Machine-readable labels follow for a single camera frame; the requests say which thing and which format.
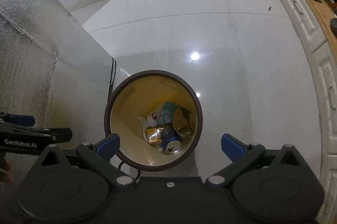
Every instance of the can lid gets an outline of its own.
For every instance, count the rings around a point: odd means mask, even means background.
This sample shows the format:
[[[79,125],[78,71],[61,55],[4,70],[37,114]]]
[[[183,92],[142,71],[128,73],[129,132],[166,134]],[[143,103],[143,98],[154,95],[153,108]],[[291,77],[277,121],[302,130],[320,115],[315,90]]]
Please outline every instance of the can lid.
[[[179,140],[173,140],[169,142],[166,146],[166,151],[169,153],[175,153],[181,150],[183,144]]]

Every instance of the white cabinet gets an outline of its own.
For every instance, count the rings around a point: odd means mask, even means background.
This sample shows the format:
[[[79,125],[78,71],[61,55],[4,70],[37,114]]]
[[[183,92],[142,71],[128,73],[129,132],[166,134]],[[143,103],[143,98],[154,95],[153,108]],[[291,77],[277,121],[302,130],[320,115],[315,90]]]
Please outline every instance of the white cabinet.
[[[313,55],[317,64],[325,106],[327,152],[337,153],[337,65],[329,43],[324,43]]]
[[[324,183],[324,192],[326,193],[323,206],[318,213],[317,220],[324,224],[333,224],[336,215],[336,197],[337,197],[337,155],[328,155],[326,179]]]
[[[301,40],[305,40],[312,52],[325,41],[324,32],[306,0],[281,0]]]
[[[315,83],[321,121],[320,182],[325,199],[318,213],[321,224],[337,219],[337,64],[324,31],[306,0],[281,0],[306,53]]]

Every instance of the trash can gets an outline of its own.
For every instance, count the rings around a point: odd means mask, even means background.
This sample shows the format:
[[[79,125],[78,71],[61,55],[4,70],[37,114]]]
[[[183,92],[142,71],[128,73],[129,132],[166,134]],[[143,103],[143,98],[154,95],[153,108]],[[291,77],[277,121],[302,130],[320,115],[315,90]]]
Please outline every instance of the trash can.
[[[139,121],[165,102],[190,112],[191,138],[176,153],[163,153],[147,143]],[[201,105],[193,89],[182,78],[159,70],[143,71],[124,80],[110,95],[104,115],[106,136],[116,133],[121,139],[117,156],[142,171],[163,171],[184,161],[195,149],[202,125]]]

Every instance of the gold food wrapper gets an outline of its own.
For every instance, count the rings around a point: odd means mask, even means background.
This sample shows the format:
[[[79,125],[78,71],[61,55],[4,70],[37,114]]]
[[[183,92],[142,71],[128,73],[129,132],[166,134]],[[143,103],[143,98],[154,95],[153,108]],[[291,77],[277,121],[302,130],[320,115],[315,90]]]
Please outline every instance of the gold food wrapper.
[[[166,126],[165,127],[157,127],[157,128],[146,129],[146,135],[148,137],[149,144],[160,142],[161,132],[165,128],[166,128]]]

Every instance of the trash can rim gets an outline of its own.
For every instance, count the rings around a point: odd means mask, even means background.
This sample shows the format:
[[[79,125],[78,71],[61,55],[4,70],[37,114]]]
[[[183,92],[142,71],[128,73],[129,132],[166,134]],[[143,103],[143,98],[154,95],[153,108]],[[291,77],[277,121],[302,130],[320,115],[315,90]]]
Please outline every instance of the trash can rim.
[[[131,160],[127,156],[125,156],[121,150],[119,150],[118,153],[117,153],[117,156],[119,157],[120,160],[122,160],[127,165],[129,165],[133,168],[141,169],[141,170],[149,171],[149,172],[163,171],[163,170],[167,170],[169,168],[172,168],[172,167],[180,164],[192,153],[192,151],[195,149],[195,147],[198,144],[198,141],[199,141],[200,136],[201,136],[202,127],[203,127],[203,114],[202,114],[200,101],[199,101],[196,93],[193,91],[192,87],[186,81],[184,81],[182,78],[180,78],[179,76],[177,76],[173,73],[170,73],[170,72],[167,72],[167,71],[162,71],[162,70],[141,71],[139,73],[136,73],[136,74],[128,77],[121,84],[119,84],[118,87],[108,97],[107,107],[106,107],[106,110],[105,110],[105,113],[104,113],[104,130],[105,130],[106,136],[111,135],[111,127],[110,127],[111,111],[112,111],[112,106],[114,105],[118,95],[123,91],[123,89],[126,86],[128,86],[132,82],[134,82],[134,81],[136,81],[140,78],[143,78],[145,76],[162,76],[162,77],[169,78],[169,79],[174,80],[175,82],[179,83],[181,86],[183,86],[188,91],[188,93],[192,97],[192,99],[194,101],[194,104],[195,104],[195,107],[197,109],[197,117],[198,117],[197,119],[198,119],[198,121],[197,121],[197,128],[196,128],[194,138],[193,138],[191,144],[189,145],[188,149],[184,153],[182,153],[181,156],[179,156],[177,159],[173,160],[172,162],[169,162],[169,163],[163,164],[163,165],[158,165],[158,166],[148,166],[148,165],[143,165],[143,164],[139,164],[139,163],[134,162],[133,160]]]

